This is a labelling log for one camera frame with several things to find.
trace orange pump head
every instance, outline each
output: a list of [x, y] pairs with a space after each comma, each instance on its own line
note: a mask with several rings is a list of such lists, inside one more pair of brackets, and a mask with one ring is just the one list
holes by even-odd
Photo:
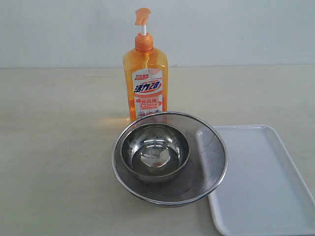
[[135, 38], [135, 48], [138, 51], [147, 52], [153, 48], [153, 37], [147, 33], [147, 20], [151, 11], [147, 8], [136, 10], [136, 26], [141, 26], [141, 33]]

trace plastic tray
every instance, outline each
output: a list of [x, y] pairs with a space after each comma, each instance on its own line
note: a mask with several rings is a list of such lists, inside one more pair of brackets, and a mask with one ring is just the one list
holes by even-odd
[[315, 234], [315, 201], [277, 132], [265, 125], [217, 126], [229, 157], [209, 195], [224, 236]]

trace table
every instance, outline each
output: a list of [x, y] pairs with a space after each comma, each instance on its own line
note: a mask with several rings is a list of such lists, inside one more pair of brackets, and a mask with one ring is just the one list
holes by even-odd
[[[275, 128], [315, 196], [315, 65], [172, 67], [169, 110]], [[122, 68], [0, 70], [0, 230], [24, 236], [209, 236], [207, 199], [159, 208], [112, 171], [129, 123]]]

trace dish soap bottle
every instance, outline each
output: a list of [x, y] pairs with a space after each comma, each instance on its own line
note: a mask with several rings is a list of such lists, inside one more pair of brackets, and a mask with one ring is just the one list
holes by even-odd
[[136, 10], [141, 33], [135, 38], [135, 48], [124, 55], [130, 120], [155, 112], [167, 111], [167, 57], [153, 47], [153, 37], [146, 24], [150, 10]]

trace mesh strainer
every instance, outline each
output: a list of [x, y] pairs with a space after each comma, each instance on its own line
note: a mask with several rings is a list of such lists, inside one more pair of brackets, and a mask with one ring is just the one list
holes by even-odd
[[[155, 122], [179, 129], [188, 141], [190, 156], [177, 177], [168, 182], [148, 184], [126, 170], [120, 150], [130, 131]], [[163, 112], [138, 119], [122, 132], [114, 144], [112, 164], [119, 182], [135, 196], [158, 205], [180, 206], [201, 199], [220, 184], [227, 168], [227, 153], [221, 137], [207, 123], [187, 114]]]

